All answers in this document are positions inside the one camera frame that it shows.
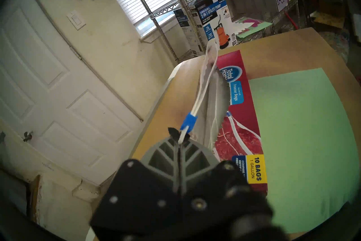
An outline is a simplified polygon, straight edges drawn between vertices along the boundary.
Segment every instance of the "door panel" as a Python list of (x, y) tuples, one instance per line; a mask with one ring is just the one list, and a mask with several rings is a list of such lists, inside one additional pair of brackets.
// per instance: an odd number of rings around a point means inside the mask
[(0, 11), (0, 117), (43, 156), (102, 183), (140, 120), (82, 63), (35, 0)]

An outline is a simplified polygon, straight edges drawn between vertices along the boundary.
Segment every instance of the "green paper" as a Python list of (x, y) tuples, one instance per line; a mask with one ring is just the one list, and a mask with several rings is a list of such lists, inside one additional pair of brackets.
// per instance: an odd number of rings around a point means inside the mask
[[(248, 17), (242, 18), (242, 19), (238, 20), (237, 22), (241, 23), (241, 22), (243, 22), (243, 21), (246, 20), (246, 19), (248, 19)], [(248, 29), (249, 31), (239, 33), (239, 34), (237, 35), (237, 37), (240, 38), (240, 39), (245, 38), (245, 37), (247, 37), (248, 35), (253, 34), (253, 33), (256, 33), (256, 32), (258, 32), (258, 31), (260, 31), (260, 30), (262, 30), (262, 29), (264, 29), (264, 28), (266, 28), (266, 27), (268, 27), (268, 26), (270, 26), (270, 25), (272, 25), (272, 23), (269, 23), (269, 22), (264, 21), (264, 22), (258, 24), (257, 27), (252, 27), (252, 26), (251, 26), (251, 27), (248, 27), (247, 29)]]
[(359, 163), (350, 122), (322, 69), (249, 81), (273, 222), (309, 231), (354, 198)]

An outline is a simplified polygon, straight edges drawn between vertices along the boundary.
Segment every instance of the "wooden table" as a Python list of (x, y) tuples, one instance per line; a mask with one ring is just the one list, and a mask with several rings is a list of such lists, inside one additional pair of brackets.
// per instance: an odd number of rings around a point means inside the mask
[[(301, 29), (239, 44), (219, 51), (240, 50), (248, 79), (322, 68), (345, 108), (361, 151), (361, 88), (345, 63), (313, 29)], [(169, 81), (153, 112), (144, 122), (132, 157), (141, 159), (155, 143), (168, 136), (168, 127), (180, 127), (196, 98), (203, 57), (183, 62)], [(295, 238), (302, 233), (290, 235)]]

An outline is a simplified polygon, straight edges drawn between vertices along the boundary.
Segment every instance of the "door knob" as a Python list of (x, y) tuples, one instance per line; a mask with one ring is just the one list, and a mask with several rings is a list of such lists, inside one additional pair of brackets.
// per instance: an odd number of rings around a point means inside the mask
[(25, 139), (23, 140), (24, 142), (27, 142), (28, 140), (31, 140), (32, 139), (32, 131), (31, 132), (25, 132), (24, 133), (24, 137)]

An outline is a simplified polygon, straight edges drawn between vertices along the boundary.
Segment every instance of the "wall plate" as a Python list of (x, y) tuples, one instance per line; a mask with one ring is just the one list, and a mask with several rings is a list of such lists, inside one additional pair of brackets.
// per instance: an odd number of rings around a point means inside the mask
[(77, 30), (86, 24), (84, 18), (76, 10), (68, 13), (66, 16)]

